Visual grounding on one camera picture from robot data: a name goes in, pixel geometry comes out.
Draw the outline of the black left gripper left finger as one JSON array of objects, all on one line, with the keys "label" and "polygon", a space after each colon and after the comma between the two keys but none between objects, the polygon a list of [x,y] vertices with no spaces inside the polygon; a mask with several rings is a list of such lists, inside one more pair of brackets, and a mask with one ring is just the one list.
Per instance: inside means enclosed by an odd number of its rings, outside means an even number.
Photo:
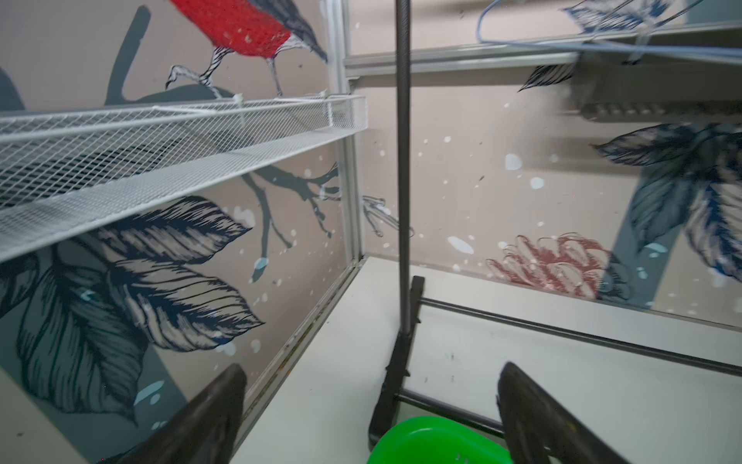
[{"label": "black left gripper left finger", "polygon": [[233,363],[149,439],[111,463],[228,463],[242,423],[245,371]]}]

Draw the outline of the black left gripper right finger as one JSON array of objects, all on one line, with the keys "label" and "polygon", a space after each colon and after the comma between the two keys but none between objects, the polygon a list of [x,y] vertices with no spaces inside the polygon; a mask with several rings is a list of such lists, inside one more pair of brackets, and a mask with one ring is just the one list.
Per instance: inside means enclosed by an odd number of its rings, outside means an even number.
[{"label": "black left gripper right finger", "polygon": [[515,363],[500,373],[498,406],[515,463],[627,463]]}]

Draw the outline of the light blue wire hanger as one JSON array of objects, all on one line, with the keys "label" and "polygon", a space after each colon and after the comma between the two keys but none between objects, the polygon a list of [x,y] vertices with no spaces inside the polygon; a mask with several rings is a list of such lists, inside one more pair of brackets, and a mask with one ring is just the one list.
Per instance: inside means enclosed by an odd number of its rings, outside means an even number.
[{"label": "light blue wire hanger", "polygon": [[630,59],[641,59],[645,55],[688,59],[690,61],[741,65],[740,48],[718,48],[718,46],[653,46],[652,44],[622,44],[616,41],[599,39],[593,36],[588,40],[545,40],[545,41],[506,41],[486,39],[482,34],[484,21],[490,11],[500,5],[500,1],[490,3],[479,15],[475,27],[475,38],[485,46],[512,46],[533,50],[552,50],[558,52],[604,52],[625,54]]}]

